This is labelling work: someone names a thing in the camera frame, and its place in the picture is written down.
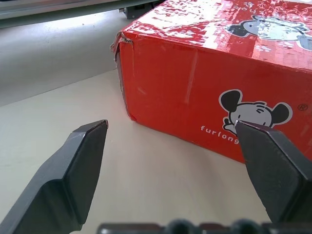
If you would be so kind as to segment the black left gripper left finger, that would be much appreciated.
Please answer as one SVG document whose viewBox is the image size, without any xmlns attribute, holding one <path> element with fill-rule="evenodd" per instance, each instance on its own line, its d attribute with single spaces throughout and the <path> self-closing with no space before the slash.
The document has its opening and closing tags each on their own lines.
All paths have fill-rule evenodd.
<svg viewBox="0 0 312 234">
<path fill-rule="evenodd" d="M 74 130 L 36 171 L 0 224 L 0 232 L 80 231 L 97 187 L 107 130 L 107 120 Z"/>
</svg>

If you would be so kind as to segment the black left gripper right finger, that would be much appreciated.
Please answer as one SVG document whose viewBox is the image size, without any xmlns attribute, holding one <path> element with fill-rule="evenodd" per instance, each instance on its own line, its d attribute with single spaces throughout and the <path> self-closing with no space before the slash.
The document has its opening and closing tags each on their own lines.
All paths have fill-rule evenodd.
<svg viewBox="0 0 312 234">
<path fill-rule="evenodd" d="M 252 185 L 272 222 L 312 221 L 312 162 L 281 132 L 235 125 Z"/>
</svg>

